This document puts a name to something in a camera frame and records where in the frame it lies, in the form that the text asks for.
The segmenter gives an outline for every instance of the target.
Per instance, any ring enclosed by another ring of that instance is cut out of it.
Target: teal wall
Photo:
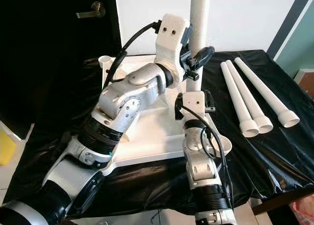
[[[299,69],[314,69],[314,1],[276,62],[292,78]]]

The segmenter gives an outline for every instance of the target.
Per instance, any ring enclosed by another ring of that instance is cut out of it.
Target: black tablecloth
[[[220,62],[237,56],[300,117],[300,123],[284,128],[275,112],[239,71],[274,125],[274,129],[267,134],[250,139],[242,136],[220,69]],[[96,63],[89,63],[76,70],[75,80],[70,84],[55,83],[57,92],[48,96],[37,117],[5,201],[39,190],[45,174],[64,148],[65,144],[56,144],[58,139],[65,131],[77,132],[97,101],[100,92],[100,87],[95,86],[96,81],[99,82],[98,69]],[[215,100],[216,112],[211,114],[214,123],[233,144],[227,161],[236,206],[245,203],[249,197],[271,198],[275,194],[303,187],[314,188],[314,102],[264,51],[215,53],[204,67],[203,89],[210,90]],[[184,158],[115,169],[106,177],[93,204],[81,217],[119,215],[157,208],[194,213],[195,204],[188,186]]]

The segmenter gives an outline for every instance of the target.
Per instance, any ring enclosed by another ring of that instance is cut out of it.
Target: floor
[[[0,166],[0,204],[2,204],[9,182],[24,150],[26,140],[17,144],[17,149],[10,163]],[[272,225],[267,213],[254,216],[251,201],[235,209],[238,225]],[[181,214],[171,209],[146,211],[138,214],[113,216],[104,218],[84,218],[73,220],[78,225],[195,225],[194,216]]]

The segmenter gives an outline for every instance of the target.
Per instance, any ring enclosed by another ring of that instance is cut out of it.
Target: white wall
[[[267,50],[294,0],[210,0],[208,45],[216,51]],[[189,18],[190,0],[117,0],[122,45],[140,28],[172,13]],[[129,54],[155,53],[153,30]]]

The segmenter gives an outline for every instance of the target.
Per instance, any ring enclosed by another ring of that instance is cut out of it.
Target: white pipe
[[[274,110],[285,128],[292,127],[300,121],[299,117],[289,110],[239,57],[235,58],[235,63]]]
[[[207,43],[210,0],[191,0],[190,23],[193,26],[188,45],[194,57]],[[196,73],[200,76],[197,81],[186,80],[186,91],[199,91],[202,85],[203,67]]]
[[[270,122],[269,118],[265,116],[260,106],[254,99],[252,93],[245,85],[243,79],[237,72],[236,68],[232,64],[231,60],[226,61],[229,71],[234,79],[234,82],[245,102],[247,109],[249,110],[251,117],[256,122],[257,126],[260,129],[260,133],[268,133],[273,129],[273,125]]]
[[[256,122],[251,118],[250,113],[244,104],[240,92],[237,89],[236,84],[230,74],[227,63],[221,62],[220,67],[225,77],[227,87],[235,107],[235,112],[240,121],[240,130],[246,138],[252,138],[260,132],[259,128]]]

